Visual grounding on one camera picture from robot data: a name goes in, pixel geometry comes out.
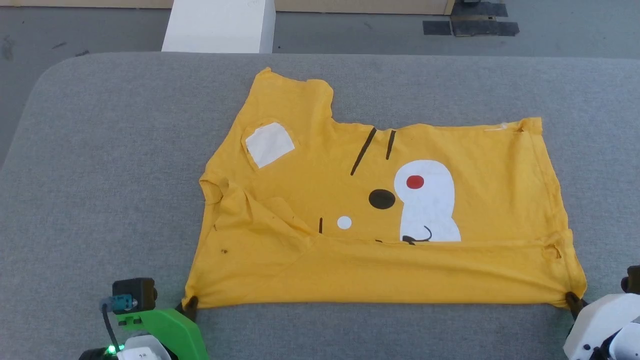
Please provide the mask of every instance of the white patch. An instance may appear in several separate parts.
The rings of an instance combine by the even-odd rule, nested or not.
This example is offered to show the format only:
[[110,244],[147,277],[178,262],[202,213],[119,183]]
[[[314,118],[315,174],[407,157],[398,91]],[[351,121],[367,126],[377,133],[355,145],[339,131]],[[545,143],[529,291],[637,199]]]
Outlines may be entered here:
[[[424,182],[411,176],[421,177]],[[449,170],[433,160],[416,160],[405,164],[394,179],[396,194],[404,203],[400,221],[400,241],[461,241],[453,220],[455,190]]]
[[338,218],[338,227],[342,230],[349,229],[351,227],[351,218],[350,217],[340,217]]
[[485,129],[485,131],[496,131],[496,130],[506,130],[507,129],[507,123],[503,122],[500,124],[500,127],[497,127],[495,129]]
[[257,128],[245,142],[249,154],[259,168],[269,165],[296,148],[287,130],[277,122]]

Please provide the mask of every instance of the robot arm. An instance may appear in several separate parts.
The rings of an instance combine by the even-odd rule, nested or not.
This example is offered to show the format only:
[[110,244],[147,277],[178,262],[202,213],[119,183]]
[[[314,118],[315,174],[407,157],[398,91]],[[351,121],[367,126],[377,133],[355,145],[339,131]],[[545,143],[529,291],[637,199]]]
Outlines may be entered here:
[[622,280],[626,293],[586,304],[567,294],[575,324],[564,344],[569,360],[640,360],[640,266]]
[[[104,323],[112,344],[82,353],[79,360],[208,360],[207,350],[195,323],[198,298],[182,307],[156,309],[157,291],[151,278],[116,281],[112,296],[100,302]],[[119,345],[107,312],[113,312],[118,326],[149,335],[129,338]]]

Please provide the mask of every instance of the white oval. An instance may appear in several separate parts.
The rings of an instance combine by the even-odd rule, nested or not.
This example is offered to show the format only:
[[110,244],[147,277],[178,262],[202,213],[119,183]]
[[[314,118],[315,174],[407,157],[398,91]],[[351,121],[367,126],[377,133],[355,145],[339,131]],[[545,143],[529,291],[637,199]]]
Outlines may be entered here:
[[340,217],[338,218],[338,227],[342,230],[349,229],[351,227],[351,218],[349,217]]

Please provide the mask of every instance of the gray table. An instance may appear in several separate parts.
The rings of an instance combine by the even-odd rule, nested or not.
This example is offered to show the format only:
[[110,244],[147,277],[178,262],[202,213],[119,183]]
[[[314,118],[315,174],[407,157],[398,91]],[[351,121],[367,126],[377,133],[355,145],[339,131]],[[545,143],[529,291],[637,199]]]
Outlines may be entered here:
[[[334,117],[380,128],[542,116],[588,300],[640,262],[640,63],[427,56],[124,53],[37,83],[0,172],[0,358],[75,359],[108,336],[116,279],[183,295],[198,177],[266,66],[335,89]],[[548,305],[271,304],[202,311],[213,359],[562,359]],[[125,336],[117,332],[122,341]]]

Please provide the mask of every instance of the black dot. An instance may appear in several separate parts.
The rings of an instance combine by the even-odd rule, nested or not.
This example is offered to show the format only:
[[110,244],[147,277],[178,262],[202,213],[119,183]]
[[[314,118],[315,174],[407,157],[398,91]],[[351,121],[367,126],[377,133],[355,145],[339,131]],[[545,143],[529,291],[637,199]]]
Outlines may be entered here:
[[369,194],[369,204],[376,209],[388,209],[396,203],[396,196],[384,189],[373,190]]

